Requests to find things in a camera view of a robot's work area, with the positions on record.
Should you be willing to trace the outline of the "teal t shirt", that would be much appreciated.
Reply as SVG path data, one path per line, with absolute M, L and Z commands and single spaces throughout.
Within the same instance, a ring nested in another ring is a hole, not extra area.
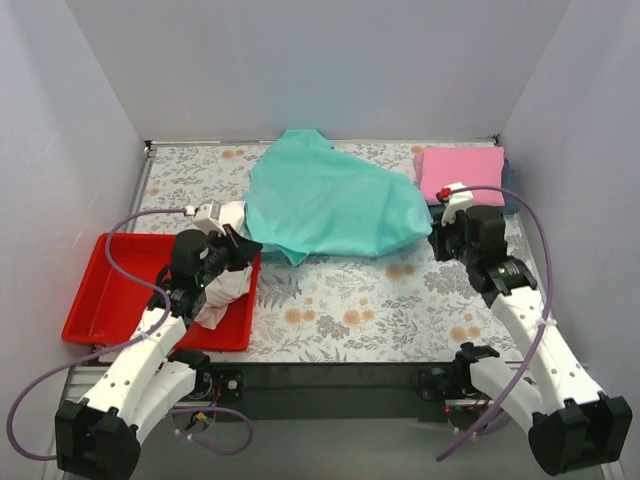
M 252 239 L 293 265 L 310 255 L 380 257 L 432 232 L 406 176 L 336 150 L 313 129 L 288 130 L 266 150 L 244 200 Z

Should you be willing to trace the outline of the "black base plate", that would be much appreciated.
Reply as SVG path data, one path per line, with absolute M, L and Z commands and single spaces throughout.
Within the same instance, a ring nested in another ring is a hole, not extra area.
M 490 400 L 462 387 L 452 362 L 213 363 L 181 407 L 209 404 L 258 420 L 414 419 L 483 413 Z

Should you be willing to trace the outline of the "white t shirt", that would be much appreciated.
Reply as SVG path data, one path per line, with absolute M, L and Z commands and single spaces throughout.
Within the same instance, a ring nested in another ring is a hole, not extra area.
M 245 225 L 245 202 L 241 200 L 226 202 L 232 210 L 231 218 L 226 224 L 231 225 L 238 233 Z M 202 309 L 195 317 L 200 326 L 215 330 L 223 319 L 232 302 L 249 292 L 253 267 L 242 271 L 228 270 L 205 287 L 205 301 Z

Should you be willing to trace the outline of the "folded pink t shirt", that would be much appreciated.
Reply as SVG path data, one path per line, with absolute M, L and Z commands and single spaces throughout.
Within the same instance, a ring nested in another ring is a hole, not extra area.
M 414 157 L 419 189 L 429 206 L 439 201 L 436 194 L 446 185 L 502 185 L 505 162 L 502 147 L 427 147 Z

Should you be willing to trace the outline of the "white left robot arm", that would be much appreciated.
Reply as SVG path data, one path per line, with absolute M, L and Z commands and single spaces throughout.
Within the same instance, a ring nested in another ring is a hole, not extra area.
M 148 434 L 203 376 L 205 355 L 174 347 L 204 306 L 206 287 L 252 265 L 261 250 L 230 225 L 219 233 L 190 229 L 175 237 L 131 339 L 80 400 L 65 400 L 56 412 L 61 470 L 87 479 L 132 476 Z

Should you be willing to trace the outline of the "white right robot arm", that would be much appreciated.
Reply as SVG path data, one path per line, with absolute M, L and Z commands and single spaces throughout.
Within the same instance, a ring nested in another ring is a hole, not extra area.
M 438 261 L 457 260 L 472 288 L 507 328 L 533 380 L 517 379 L 491 347 L 464 345 L 456 355 L 465 386 L 497 399 L 526 433 L 549 475 L 615 462 L 632 410 L 586 372 L 559 329 L 542 318 L 543 298 L 527 265 L 507 252 L 506 224 L 493 206 L 448 207 L 434 218 L 429 242 Z

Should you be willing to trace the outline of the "red plastic tray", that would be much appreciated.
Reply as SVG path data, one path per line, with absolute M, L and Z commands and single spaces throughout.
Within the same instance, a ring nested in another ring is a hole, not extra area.
M 101 235 L 67 317 L 61 337 L 69 343 L 110 346 L 128 340 L 140 321 L 152 290 L 119 274 L 105 254 L 107 236 Z M 169 263 L 175 237 L 170 234 L 117 233 L 110 251 L 130 274 L 154 282 Z M 198 324 L 176 344 L 180 349 L 239 352 L 247 349 L 253 322 L 261 259 L 253 263 L 249 292 L 235 300 L 215 330 Z

